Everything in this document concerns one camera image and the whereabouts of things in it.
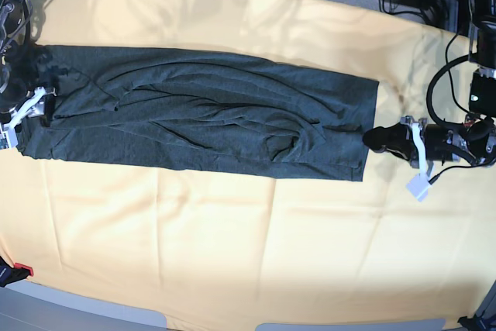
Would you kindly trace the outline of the dark green long-sleeve shirt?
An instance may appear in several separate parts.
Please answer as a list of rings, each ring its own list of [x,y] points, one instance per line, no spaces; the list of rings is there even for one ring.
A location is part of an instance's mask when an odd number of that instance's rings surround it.
[[[361,181],[378,83],[200,50],[34,46],[15,67],[55,88],[25,119],[35,159]]]

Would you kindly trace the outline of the red and black clamp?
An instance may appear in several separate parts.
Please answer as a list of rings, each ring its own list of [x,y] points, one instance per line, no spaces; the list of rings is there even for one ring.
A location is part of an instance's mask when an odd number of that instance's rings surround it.
[[[33,269],[29,266],[14,263],[8,264],[2,257],[0,258],[0,287],[4,288],[9,284],[23,281],[33,276]]]

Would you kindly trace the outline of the black clamp right corner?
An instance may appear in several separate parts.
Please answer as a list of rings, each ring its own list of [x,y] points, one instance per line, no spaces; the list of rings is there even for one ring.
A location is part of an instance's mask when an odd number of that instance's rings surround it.
[[[469,331],[495,331],[495,317],[485,319],[475,315],[472,318],[460,317],[458,323]]]

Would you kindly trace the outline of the yellow table cloth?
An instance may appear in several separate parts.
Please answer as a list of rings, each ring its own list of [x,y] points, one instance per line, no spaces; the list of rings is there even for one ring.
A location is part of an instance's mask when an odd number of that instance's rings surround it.
[[[375,122],[426,114],[465,37],[326,0],[33,0],[42,44],[217,50],[379,82]],[[495,170],[414,171],[370,153],[362,182],[34,160],[1,153],[1,255],[33,281],[152,309],[181,330],[443,319],[495,281]]]

